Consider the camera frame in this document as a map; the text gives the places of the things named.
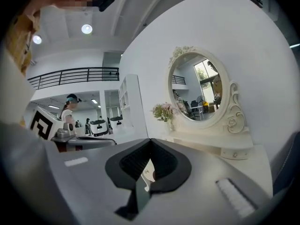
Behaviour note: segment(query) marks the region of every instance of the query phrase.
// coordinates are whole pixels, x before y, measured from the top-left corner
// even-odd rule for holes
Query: reflected chair
[[[195,100],[191,102],[191,110],[192,110],[192,114],[194,115],[194,117],[198,117],[201,121],[201,113],[203,116],[203,112],[202,112],[202,104],[198,104]]]

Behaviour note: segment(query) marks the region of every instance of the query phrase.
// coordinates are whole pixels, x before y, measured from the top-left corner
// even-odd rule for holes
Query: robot
[[[56,143],[102,141],[78,139],[42,108],[30,127],[0,122],[1,160],[18,194],[50,224],[240,224],[257,221],[271,202],[250,178],[203,151],[145,138],[59,153]],[[150,159],[154,182],[144,189]]]
[[[67,151],[80,147],[82,150],[114,146],[113,139],[76,136],[75,127],[64,123],[47,110],[37,107],[30,122],[30,129],[45,140],[53,141]]]

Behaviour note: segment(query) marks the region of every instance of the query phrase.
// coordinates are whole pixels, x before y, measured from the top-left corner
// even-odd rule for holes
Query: black camera
[[[93,0],[88,2],[88,7],[98,7],[100,12],[104,12],[115,0]]]

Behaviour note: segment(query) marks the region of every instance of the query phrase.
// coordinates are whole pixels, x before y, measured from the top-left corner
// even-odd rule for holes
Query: ceiling
[[[100,105],[100,95],[99,91],[91,91],[91,92],[83,92],[76,93],[77,97],[82,100],[82,102],[78,103],[77,111],[80,110],[88,110],[88,109],[99,109],[98,105]],[[29,107],[36,107],[37,105],[55,113],[60,113],[64,104],[66,103],[68,94],[48,97],[45,99],[35,100],[34,102],[30,102]],[[95,99],[98,104],[94,104],[92,99]],[[59,107],[60,109],[50,108],[48,105],[52,105],[55,107]]]
[[[96,7],[85,11],[42,9],[41,28],[37,33],[42,44],[32,44],[33,59],[73,49],[99,49],[102,52],[123,53],[134,38],[154,19],[183,0],[115,0],[100,13]],[[90,24],[91,34],[83,34],[81,27]],[[293,27],[284,13],[276,24],[289,43],[296,43]]]

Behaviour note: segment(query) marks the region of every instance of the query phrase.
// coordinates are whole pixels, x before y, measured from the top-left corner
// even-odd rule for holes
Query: reflected railing
[[[28,79],[35,90],[69,83],[119,81],[118,67],[80,67],[42,74]]]
[[[186,80],[184,79],[184,77],[173,75],[172,83],[186,85]]]

